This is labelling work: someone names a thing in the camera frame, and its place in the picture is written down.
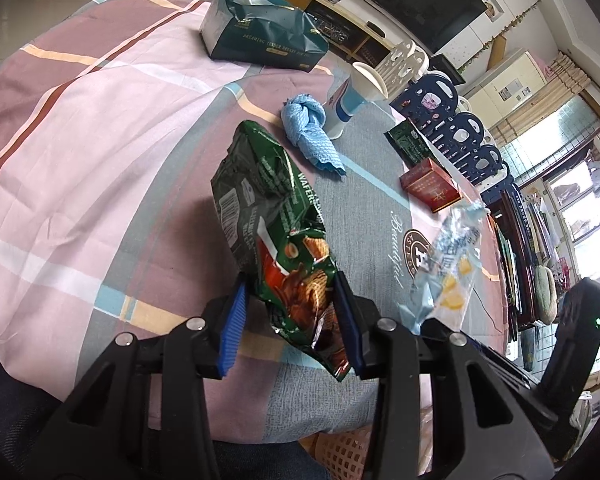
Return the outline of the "red cigarette box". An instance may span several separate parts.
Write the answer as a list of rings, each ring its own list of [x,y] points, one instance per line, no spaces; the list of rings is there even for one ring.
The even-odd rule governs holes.
[[[425,204],[433,214],[462,198],[455,181],[429,157],[402,174],[400,185],[404,192]]]

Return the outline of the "wooden tv cabinet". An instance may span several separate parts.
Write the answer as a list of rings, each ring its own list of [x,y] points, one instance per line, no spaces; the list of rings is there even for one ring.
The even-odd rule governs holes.
[[[340,3],[327,0],[285,0],[291,6],[306,12],[320,33],[340,58],[377,66],[394,47],[394,42],[375,32],[352,11]]]

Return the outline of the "blue white baby fence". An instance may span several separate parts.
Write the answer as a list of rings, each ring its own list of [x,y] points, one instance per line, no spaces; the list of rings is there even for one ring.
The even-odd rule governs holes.
[[[486,204],[517,186],[481,120],[460,108],[462,98],[451,79],[430,72],[428,55],[414,41],[395,46],[376,70],[387,85],[390,106],[471,182]]]

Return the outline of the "person's dark trouser leg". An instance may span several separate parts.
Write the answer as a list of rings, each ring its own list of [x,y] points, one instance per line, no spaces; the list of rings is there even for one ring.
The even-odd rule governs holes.
[[[160,431],[139,418],[105,424],[112,370],[72,414],[46,391],[12,378],[0,362],[0,479],[202,479],[201,454],[163,452]]]

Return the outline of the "white air conditioner tower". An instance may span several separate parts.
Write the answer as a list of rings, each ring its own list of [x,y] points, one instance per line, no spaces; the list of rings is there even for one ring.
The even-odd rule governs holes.
[[[474,81],[463,93],[470,111],[486,130],[513,113],[546,84],[543,67],[528,51],[518,49]]]

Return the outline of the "grey green cushion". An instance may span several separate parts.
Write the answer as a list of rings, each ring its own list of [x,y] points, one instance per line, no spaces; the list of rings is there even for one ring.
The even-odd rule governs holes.
[[[550,325],[557,316],[557,292],[552,271],[546,266],[534,269],[534,304],[536,318]]]

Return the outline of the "green tissue pack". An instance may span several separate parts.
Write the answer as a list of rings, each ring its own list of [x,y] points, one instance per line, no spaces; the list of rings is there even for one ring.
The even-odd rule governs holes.
[[[329,50],[309,14],[286,0],[212,0],[200,33],[214,60],[307,73]]]

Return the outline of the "black laptop monitor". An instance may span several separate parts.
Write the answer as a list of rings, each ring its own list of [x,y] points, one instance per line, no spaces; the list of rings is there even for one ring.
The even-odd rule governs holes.
[[[429,70],[430,72],[437,70],[438,72],[444,73],[451,79],[454,86],[466,84],[465,78],[444,54],[436,54],[430,58]]]

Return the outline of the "plaid tablecloth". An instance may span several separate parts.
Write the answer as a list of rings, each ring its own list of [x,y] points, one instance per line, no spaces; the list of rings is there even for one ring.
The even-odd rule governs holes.
[[[332,180],[286,141],[299,93],[320,101],[345,72],[331,54],[311,73],[210,60],[209,3],[102,0],[0,65],[0,364],[65,400],[118,333],[161,335],[227,294],[237,268],[211,179],[235,128],[256,120],[314,189],[326,238],[354,293],[399,318],[412,286],[405,234],[434,240],[430,214],[399,184],[384,133],[400,117],[365,105],[335,142]],[[337,382],[274,334],[253,300],[237,361],[207,382],[212,436],[289,442],[370,424],[376,382]]]

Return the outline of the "clear blue candy wrapper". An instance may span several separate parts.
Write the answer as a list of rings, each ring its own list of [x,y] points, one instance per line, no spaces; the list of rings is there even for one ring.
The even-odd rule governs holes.
[[[481,269],[484,220],[486,207],[480,202],[450,209],[424,264],[416,271],[406,303],[400,307],[401,323],[413,334],[420,334],[430,318],[456,332],[462,327]]]

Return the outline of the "dark green sachet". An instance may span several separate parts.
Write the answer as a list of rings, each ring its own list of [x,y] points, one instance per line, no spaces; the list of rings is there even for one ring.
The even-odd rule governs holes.
[[[385,137],[408,169],[417,166],[426,158],[436,159],[419,130],[409,119],[391,128],[385,133]]]

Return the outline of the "white blue paper cup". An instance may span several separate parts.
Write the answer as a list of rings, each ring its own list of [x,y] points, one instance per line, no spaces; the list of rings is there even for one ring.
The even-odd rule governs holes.
[[[330,140],[340,138],[362,105],[386,99],[388,90],[377,70],[365,63],[355,62],[349,78],[324,104],[324,131]]]

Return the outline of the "stack of books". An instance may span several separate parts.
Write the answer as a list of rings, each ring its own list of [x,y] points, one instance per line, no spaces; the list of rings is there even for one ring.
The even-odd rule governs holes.
[[[554,275],[557,292],[554,322],[559,318],[558,301],[568,278],[562,273],[557,250],[537,203],[526,200],[513,185],[498,193],[490,211],[504,271],[509,338],[514,340],[522,330],[545,325],[535,315],[535,267],[546,266]]]

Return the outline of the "beige curtain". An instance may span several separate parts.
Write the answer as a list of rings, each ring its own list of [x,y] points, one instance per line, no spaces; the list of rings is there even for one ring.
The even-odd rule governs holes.
[[[591,79],[582,68],[559,51],[548,66],[547,83],[516,110],[490,128],[495,144],[501,148],[557,112],[574,96],[588,88]]]

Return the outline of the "blue knotted cloth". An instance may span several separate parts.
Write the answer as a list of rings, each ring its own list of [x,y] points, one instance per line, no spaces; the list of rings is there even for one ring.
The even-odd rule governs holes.
[[[288,99],[280,111],[286,137],[316,169],[343,177],[346,168],[327,136],[323,105],[309,94]]]

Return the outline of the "green wafer snack bag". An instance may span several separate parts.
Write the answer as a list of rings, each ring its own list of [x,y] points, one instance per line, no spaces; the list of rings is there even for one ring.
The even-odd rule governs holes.
[[[337,266],[308,178],[264,127],[244,120],[211,188],[227,245],[272,330],[343,380],[350,363],[334,307]]]

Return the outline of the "white mesh trash basket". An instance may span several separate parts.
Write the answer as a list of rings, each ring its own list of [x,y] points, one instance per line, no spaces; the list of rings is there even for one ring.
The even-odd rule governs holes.
[[[299,440],[302,448],[321,464],[332,479],[361,479],[372,427],[366,426],[341,434],[312,434]],[[430,471],[434,449],[432,406],[420,410],[418,473]]]

